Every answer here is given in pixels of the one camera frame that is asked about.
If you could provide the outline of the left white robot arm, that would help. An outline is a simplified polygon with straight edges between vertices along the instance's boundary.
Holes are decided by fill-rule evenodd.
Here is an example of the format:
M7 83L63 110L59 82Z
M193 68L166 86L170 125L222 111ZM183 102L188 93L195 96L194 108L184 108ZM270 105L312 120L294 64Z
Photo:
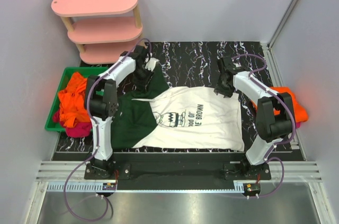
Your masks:
M157 63L150 47L136 45L133 51L123 52L118 61L103 73L88 76L84 108L92 124L93 159L105 162L113 155L111 121L118 108L119 84L132 74L136 88L145 92Z

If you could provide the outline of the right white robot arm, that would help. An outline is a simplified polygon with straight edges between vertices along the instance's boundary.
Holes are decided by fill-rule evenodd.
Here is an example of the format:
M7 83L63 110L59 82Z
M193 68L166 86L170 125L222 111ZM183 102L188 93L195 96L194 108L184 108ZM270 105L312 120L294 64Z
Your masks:
M296 121L291 94L277 92L260 82L254 75L234 64L236 57L217 61L220 76L215 93L230 98L236 91L245 94L254 119L257 136L246 151L240 166L243 172L268 162L277 145L289 143L296 133Z

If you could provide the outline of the white and green t-shirt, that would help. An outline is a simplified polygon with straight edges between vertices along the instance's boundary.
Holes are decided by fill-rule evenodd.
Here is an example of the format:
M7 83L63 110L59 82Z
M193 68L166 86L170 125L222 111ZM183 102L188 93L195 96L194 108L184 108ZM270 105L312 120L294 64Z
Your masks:
M111 146L243 151L238 94L227 98L211 87L170 87L156 68L147 91L118 98Z

